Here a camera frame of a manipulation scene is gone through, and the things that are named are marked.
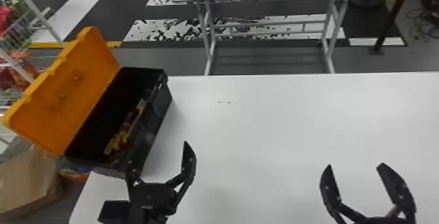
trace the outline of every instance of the white table frame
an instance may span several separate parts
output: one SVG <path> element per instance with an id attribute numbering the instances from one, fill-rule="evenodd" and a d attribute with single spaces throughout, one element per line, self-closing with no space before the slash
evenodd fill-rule
<path id="1" fill-rule="evenodd" d="M 335 68 L 333 63 L 333 52 L 335 48 L 335 44 L 337 42 L 337 36 L 340 32 L 340 28 L 342 26 L 344 16 L 346 15 L 346 11 L 348 9 L 348 0 L 342 0 L 340 5 L 340 10 L 337 9 L 336 0 L 329 0 L 329 5 L 326 13 L 325 20 L 294 20 L 294 21 L 282 21 L 282 22 L 264 22 L 264 23 L 244 23 L 244 24 L 227 24 L 227 25 L 215 25 L 212 16 L 212 7 L 211 1 L 197 1 L 195 2 L 198 11 L 198 19 L 200 21 L 201 26 L 201 34 L 203 36 L 203 44 L 204 50 L 206 51 L 207 62 L 206 67 L 204 69 L 204 75 L 208 76 L 211 74 L 212 64 L 214 62 L 215 49 L 216 49 L 216 38 L 217 37 L 242 37 L 248 35 L 268 35 L 268 34 L 303 34 L 303 33 L 321 33 L 321 47 L 323 48 L 323 55 L 325 58 L 325 64 L 329 73 L 334 74 Z M 205 5 L 205 11 L 202 9 L 202 4 Z M 327 30 L 329 27 L 329 22 L 331 17 L 334 19 L 335 27 L 329 42 L 327 42 Z M 305 24 L 310 23 L 324 23 L 323 30 L 306 30 Z M 233 28 L 239 26 L 258 26 L 258 25 L 285 25 L 285 24 L 302 24 L 302 29 L 300 31 L 276 31 L 270 33 L 250 33 L 250 32 L 239 32 L 233 33 L 231 29 L 231 33 L 222 33 L 216 34 L 214 30 L 215 28 Z"/>

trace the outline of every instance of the red object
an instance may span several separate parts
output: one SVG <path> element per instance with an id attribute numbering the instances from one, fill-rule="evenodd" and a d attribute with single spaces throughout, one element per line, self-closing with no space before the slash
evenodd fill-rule
<path id="1" fill-rule="evenodd" d="M 9 8 L 0 6 L 0 37 L 3 36 L 3 32 L 8 28 L 7 20 L 10 12 Z"/>

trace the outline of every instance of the gray floor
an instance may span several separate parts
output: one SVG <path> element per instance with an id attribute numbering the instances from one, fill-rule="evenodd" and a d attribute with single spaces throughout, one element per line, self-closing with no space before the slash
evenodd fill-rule
<path id="1" fill-rule="evenodd" d="M 439 71 L 439 40 L 414 40 L 409 36 L 411 20 L 404 17 L 407 10 L 419 8 L 419 0 L 407 0 L 397 24 L 409 47 L 387 47 L 384 55 L 371 56 L 366 48 L 337 48 L 334 65 L 337 72 L 401 72 Z M 317 48 L 220 48 L 214 74 L 296 74 L 325 71 Z M 32 50 L 32 62 L 47 67 L 59 50 Z M 201 75 L 205 55 L 202 48 L 113 49 L 123 66 L 159 67 L 170 76 Z M 13 223 L 67 223 L 81 191 L 81 184 L 65 184 L 62 201 Z"/>

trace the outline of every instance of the toolbox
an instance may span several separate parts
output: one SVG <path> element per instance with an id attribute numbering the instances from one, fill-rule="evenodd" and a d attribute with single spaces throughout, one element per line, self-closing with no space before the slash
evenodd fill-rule
<path id="1" fill-rule="evenodd" d="M 172 101 L 161 69 L 120 68 L 99 31 L 83 29 L 3 116 L 53 155 L 124 178 L 142 170 Z"/>

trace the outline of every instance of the table leg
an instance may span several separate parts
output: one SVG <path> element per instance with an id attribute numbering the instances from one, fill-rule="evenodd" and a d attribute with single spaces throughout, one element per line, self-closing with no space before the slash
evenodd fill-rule
<path id="1" fill-rule="evenodd" d="M 346 11 L 348 9 L 348 1 L 349 0 L 342 0 L 340 11 L 337 11 L 337 9 L 336 9 L 335 1 L 336 0 L 330 0 L 325 25 L 323 27 L 322 39 L 321 39 L 323 53 L 325 56 L 325 61 L 326 61 L 329 73 L 335 73 L 335 68 L 334 68 L 332 56 L 333 56 L 333 52 L 335 49 L 335 44 L 337 42 L 338 33 L 340 32 L 340 28 L 342 26 L 344 16 L 346 15 Z M 329 45 L 328 45 L 328 43 L 326 41 L 326 33 L 327 33 L 326 31 L 328 29 L 328 24 L 329 24 L 329 20 L 331 19 L 331 16 L 334 18 L 335 26 L 334 26 L 333 35 L 331 37 L 331 41 L 329 42 Z"/>
<path id="2" fill-rule="evenodd" d="M 198 20 L 200 21 L 201 35 L 203 36 L 204 49 L 206 51 L 206 56 L 207 56 L 207 62 L 206 62 L 206 68 L 204 70 L 204 75 L 208 76 L 210 74 L 210 67 L 212 65 L 213 56 L 212 56 L 212 54 L 210 54 L 210 44 L 209 44 L 209 39 L 207 37 L 207 28 L 206 28 L 206 24 L 204 22 L 203 11 L 201 10 L 200 3 L 197 2 L 195 5 L 196 5 L 197 11 L 198 11 Z"/>
<path id="3" fill-rule="evenodd" d="M 214 15 L 212 13 L 212 8 L 210 7 L 210 1 L 205 1 L 206 4 L 206 16 L 205 19 L 207 19 L 207 24 L 209 25 L 209 31 L 210 31 L 210 48 L 209 48 L 209 54 L 212 56 L 212 61 L 214 60 L 215 56 L 215 47 L 216 47 L 216 35 L 215 35 L 215 25 L 214 25 Z"/>

